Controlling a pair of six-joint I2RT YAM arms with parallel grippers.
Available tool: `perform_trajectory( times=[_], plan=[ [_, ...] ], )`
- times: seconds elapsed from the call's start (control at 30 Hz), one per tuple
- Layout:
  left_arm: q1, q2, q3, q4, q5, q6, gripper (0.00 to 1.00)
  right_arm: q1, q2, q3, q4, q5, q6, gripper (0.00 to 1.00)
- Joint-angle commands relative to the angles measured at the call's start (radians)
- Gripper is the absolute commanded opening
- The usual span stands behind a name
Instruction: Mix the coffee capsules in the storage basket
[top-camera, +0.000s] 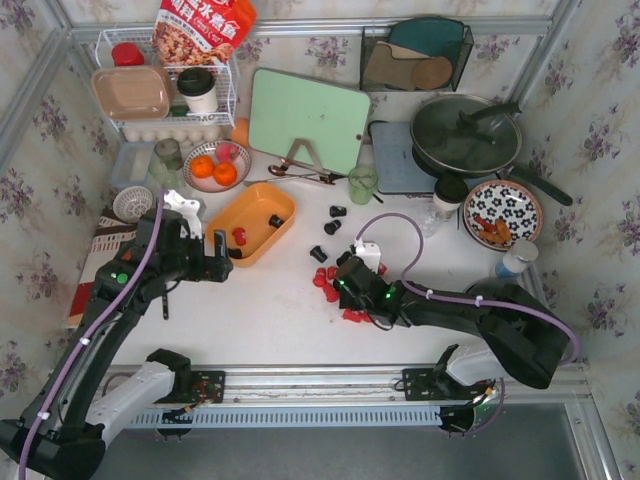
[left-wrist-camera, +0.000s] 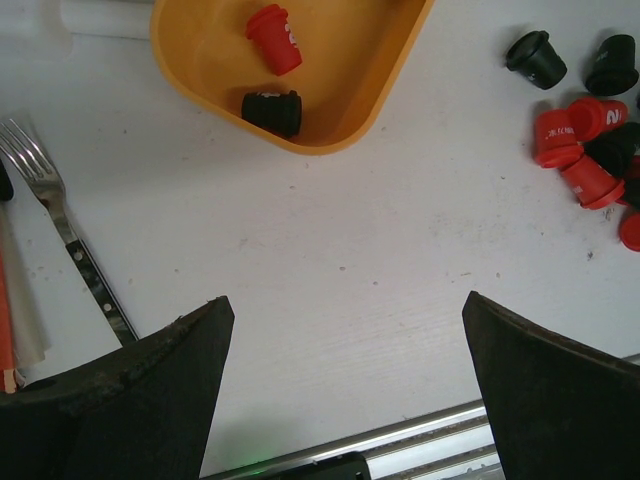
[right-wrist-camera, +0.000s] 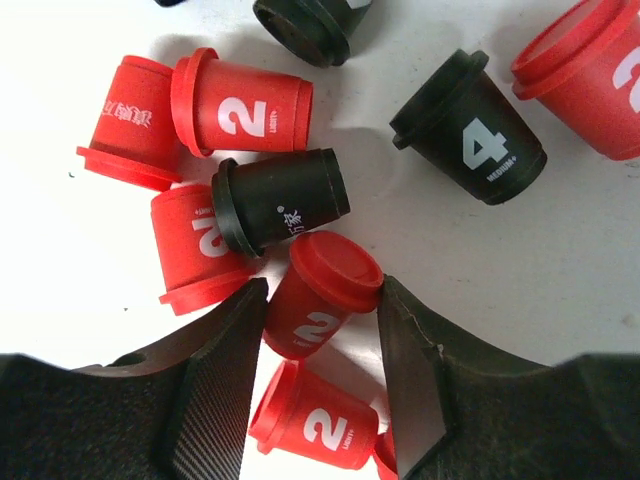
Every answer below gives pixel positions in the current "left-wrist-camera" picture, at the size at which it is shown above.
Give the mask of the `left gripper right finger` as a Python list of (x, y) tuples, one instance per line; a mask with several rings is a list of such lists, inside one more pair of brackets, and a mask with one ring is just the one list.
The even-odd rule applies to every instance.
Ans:
[(462, 319), (506, 478), (638, 478), (637, 365), (477, 292)]

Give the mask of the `orange storage basket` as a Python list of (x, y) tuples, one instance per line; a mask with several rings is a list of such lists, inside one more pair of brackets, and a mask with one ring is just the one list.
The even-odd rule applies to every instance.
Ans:
[[(171, 86), (205, 111), (282, 149), (336, 153), (373, 125), (428, 17), (430, 1), (281, 1), (302, 63), (278, 76), (246, 36), (265, 1), (157, 1), (150, 41)], [(301, 131), (285, 139), (241, 116), (250, 92), (302, 99)]]

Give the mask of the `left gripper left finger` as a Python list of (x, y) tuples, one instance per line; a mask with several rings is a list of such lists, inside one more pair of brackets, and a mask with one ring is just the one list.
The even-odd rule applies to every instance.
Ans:
[(221, 296), (131, 345), (2, 395), (2, 478), (198, 478), (233, 325)]

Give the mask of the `black handled fork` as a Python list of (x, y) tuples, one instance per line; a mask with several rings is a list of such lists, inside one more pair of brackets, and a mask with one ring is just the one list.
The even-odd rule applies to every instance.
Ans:
[(121, 345), (139, 339), (137, 332), (112, 292), (83, 237), (76, 232), (66, 199), (65, 185), (46, 148), (35, 131), (14, 118), (1, 121), (1, 154), (23, 177), (37, 200), (48, 212), (66, 251), (86, 288)]

